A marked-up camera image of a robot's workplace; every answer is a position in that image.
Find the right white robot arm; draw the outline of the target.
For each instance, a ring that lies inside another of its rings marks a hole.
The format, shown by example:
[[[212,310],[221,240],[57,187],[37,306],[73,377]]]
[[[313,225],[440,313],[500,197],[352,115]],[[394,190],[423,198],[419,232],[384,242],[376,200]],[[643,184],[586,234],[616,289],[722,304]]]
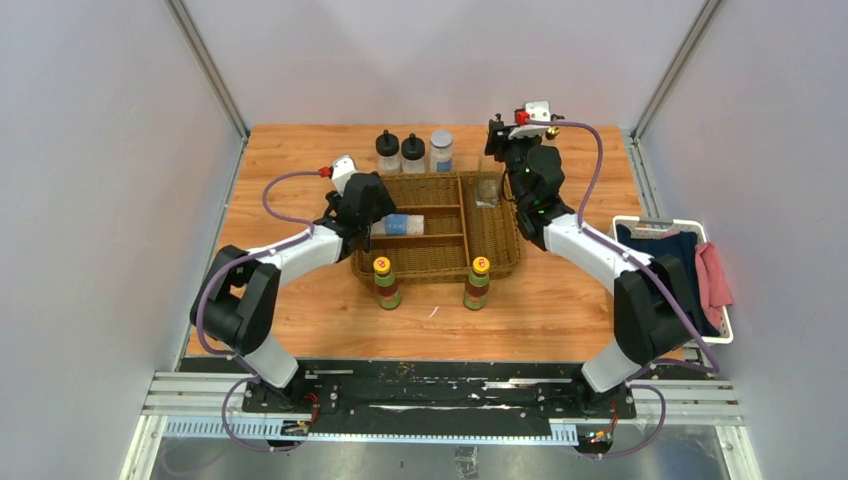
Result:
[[[562,200],[560,153],[542,142],[549,126],[522,110],[513,124],[495,116],[484,153],[504,166],[522,236],[579,267],[612,296],[614,338],[580,367],[570,392],[575,411],[592,418],[609,407],[610,390],[698,337],[695,295],[678,258],[623,245]]]

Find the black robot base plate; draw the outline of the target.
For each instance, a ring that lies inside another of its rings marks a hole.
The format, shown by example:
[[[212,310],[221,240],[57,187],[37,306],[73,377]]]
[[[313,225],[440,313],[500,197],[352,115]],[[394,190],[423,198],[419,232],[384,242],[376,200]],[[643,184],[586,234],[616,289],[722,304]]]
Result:
[[[302,358],[283,389],[246,388],[247,413],[303,414],[316,432],[543,436],[553,420],[632,420],[630,391],[593,394],[577,363]]]

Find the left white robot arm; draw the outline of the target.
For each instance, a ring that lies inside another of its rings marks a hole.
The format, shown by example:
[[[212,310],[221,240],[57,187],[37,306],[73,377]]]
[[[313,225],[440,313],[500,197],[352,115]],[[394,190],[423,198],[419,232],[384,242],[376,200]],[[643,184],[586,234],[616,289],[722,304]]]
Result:
[[[209,353],[238,361],[267,385],[268,400],[283,413],[298,411],[306,386],[298,362],[271,332],[279,290],[370,246],[372,226],[396,211],[376,172],[355,172],[341,191],[327,194],[323,216],[276,243],[244,250],[221,248],[205,275],[189,319]]]

